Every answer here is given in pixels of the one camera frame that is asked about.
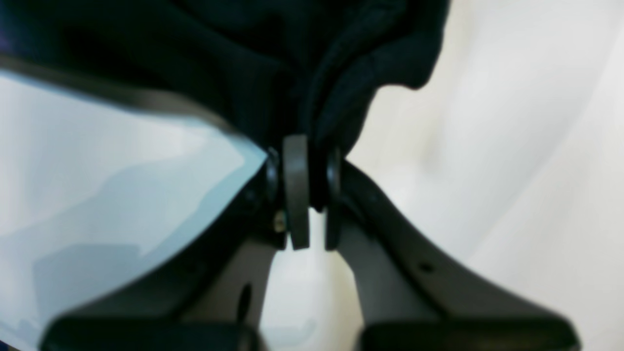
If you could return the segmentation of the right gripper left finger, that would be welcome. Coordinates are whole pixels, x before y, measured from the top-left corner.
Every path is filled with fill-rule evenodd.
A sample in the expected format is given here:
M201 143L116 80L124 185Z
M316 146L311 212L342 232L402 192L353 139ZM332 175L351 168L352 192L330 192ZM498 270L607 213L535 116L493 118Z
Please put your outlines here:
M43 351L265 351L271 264L310 246L308 141L287 136L196 240L131 284L58 318Z

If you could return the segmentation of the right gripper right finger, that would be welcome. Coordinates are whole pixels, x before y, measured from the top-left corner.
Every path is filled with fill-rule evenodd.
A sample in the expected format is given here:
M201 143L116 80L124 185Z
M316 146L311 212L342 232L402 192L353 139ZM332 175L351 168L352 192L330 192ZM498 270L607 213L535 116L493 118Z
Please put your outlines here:
M339 149L326 156L328 245L352 270L358 351L579 351L564 316L493 284L422 234Z

